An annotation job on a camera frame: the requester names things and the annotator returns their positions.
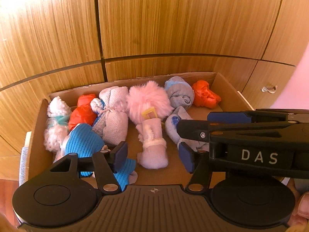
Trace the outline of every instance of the orange plastic bag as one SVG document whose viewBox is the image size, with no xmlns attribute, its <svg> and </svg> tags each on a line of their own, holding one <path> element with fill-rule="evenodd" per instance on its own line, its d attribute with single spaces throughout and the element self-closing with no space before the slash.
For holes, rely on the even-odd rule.
<svg viewBox="0 0 309 232">
<path fill-rule="evenodd" d="M 193 104 L 195 106 L 205 106 L 214 109 L 221 101 L 220 96 L 209 89 L 209 83 L 207 81 L 197 81 L 193 84 L 192 89 L 194 90 Z"/>
<path fill-rule="evenodd" d="M 72 112 L 69 120 L 70 131 L 79 123 L 93 124 L 97 115 L 92 111 L 90 102 L 94 98 L 96 98 L 95 94 L 81 95 L 78 98 L 77 108 Z"/>
</svg>

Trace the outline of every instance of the cardboard box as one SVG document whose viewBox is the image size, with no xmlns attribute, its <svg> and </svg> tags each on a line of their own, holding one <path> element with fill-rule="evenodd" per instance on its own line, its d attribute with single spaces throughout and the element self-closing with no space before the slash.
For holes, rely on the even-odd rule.
<svg viewBox="0 0 309 232">
<path fill-rule="evenodd" d="M 149 80 L 154 80 L 159 85 L 164 86 L 166 80 L 173 76 L 181 76 L 190 85 L 198 80 L 206 80 L 211 86 L 211 90 L 220 95 L 222 101 L 219 106 L 210 110 L 206 107 L 192 106 L 188 109 L 189 115 L 193 119 L 206 120 L 210 111 L 244 111 L 251 110 L 249 104 L 245 99 L 237 92 L 234 87 L 219 73 L 214 72 L 187 72 L 181 74 L 171 74 L 165 76 L 155 76 L 151 78 L 137 78 L 129 80 L 120 80 L 102 84 L 94 84 L 71 90 L 65 90 L 61 92 L 52 93 L 49 95 L 50 100 L 60 96 L 70 107 L 75 107 L 77 99 L 83 94 L 95 93 L 98 95 L 101 90 L 111 86 L 127 86 L 144 84 Z M 47 120 L 47 107 L 48 101 L 42 100 L 36 123 L 33 127 L 30 146 L 28 151 L 27 165 L 26 165 L 26 179 L 38 175 L 45 169 L 47 169 L 53 161 L 53 154 L 47 150 L 43 145 L 44 141 L 44 129 L 46 128 Z M 167 142 L 167 153 L 169 164 L 166 168 L 158 170 L 148 170 L 142 166 L 136 166 L 135 171 L 138 174 L 136 184 L 138 185 L 165 185 L 165 184 L 182 184 L 187 185 L 191 174 L 187 173 L 182 165 L 179 157 L 177 146 L 171 141 L 171 139 L 163 131 L 163 138 Z M 141 142 L 138 140 L 138 131 L 135 129 L 135 125 L 129 121 L 128 135 L 126 139 L 129 147 L 128 158 L 136 159 L 136 154 L 143 150 Z M 217 182 L 225 178 L 225 173 L 214 173 L 211 181 L 211 186 L 214 186 Z M 95 179 L 93 177 L 87 178 L 86 181 L 90 182 L 93 186 L 96 186 Z"/>
</svg>

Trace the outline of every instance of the ribbed black surface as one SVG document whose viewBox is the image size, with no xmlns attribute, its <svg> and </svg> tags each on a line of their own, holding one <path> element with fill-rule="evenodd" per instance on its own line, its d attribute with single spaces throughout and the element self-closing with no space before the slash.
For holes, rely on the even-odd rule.
<svg viewBox="0 0 309 232">
<path fill-rule="evenodd" d="M 22 225 L 27 231 L 45 229 Z M 180 186 L 127 186 L 118 195 L 106 196 L 97 209 L 83 220 L 50 232 L 284 232 L 245 229 L 218 217 L 202 196 L 183 192 Z"/>
</svg>

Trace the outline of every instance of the fluffy pink ball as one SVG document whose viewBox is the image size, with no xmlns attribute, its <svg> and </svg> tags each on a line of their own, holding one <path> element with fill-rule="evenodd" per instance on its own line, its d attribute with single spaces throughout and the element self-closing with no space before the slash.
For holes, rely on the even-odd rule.
<svg viewBox="0 0 309 232">
<path fill-rule="evenodd" d="M 160 119 L 169 116 L 173 110 L 170 100 L 164 90 L 155 81 L 148 81 L 145 85 L 132 86 L 127 95 L 128 116 L 130 120 L 138 125 L 145 119 L 142 112 L 154 107 Z"/>
</svg>

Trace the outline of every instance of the white lettering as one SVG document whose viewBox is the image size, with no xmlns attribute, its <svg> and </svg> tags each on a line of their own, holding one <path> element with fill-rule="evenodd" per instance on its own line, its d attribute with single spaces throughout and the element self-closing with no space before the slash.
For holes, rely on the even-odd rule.
<svg viewBox="0 0 309 232">
<path fill-rule="evenodd" d="M 256 162 L 257 160 L 260 160 L 263 163 L 263 157 L 261 151 L 259 151 L 259 153 L 257 154 L 257 157 L 255 158 L 254 162 Z"/>
<path fill-rule="evenodd" d="M 274 161 L 270 161 L 269 164 L 274 165 L 274 164 L 277 163 L 277 158 L 275 158 L 274 156 L 278 156 L 278 154 L 277 154 L 277 153 L 271 153 L 271 154 L 270 154 L 270 158 L 271 158 L 272 160 L 274 160 Z"/>
<path fill-rule="evenodd" d="M 242 159 L 242 160 L 248 160 L 249 157 L 250 157 L 250 152 L 249 152 L 249 150 L 243 149 L 243 155 L 241 156 L 241 159 Z"/>
</svg>

